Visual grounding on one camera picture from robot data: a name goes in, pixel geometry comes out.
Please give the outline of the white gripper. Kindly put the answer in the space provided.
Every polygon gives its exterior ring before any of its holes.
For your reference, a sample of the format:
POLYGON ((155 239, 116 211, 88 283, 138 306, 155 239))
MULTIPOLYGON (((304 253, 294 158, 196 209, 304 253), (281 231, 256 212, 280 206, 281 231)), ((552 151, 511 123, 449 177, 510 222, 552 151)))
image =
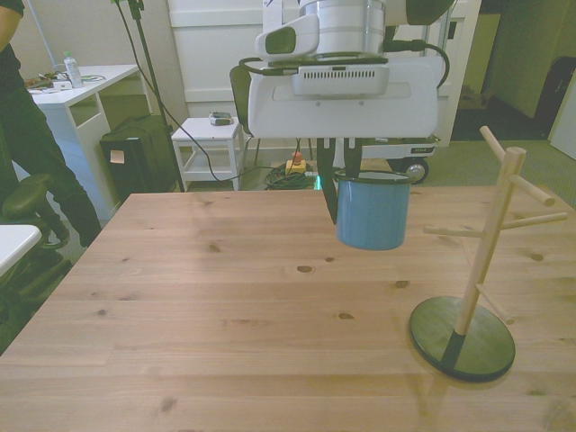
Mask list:
POLYGON ((385 64, 304 66, 293 75, 254 74, 247 124, 257 138, 318 138, 317 169, 333 223, 336 140, 344 138, 347 177, 357 177, 361 139, 426 138, 437 127, 437 56, 391 58, 385 64))

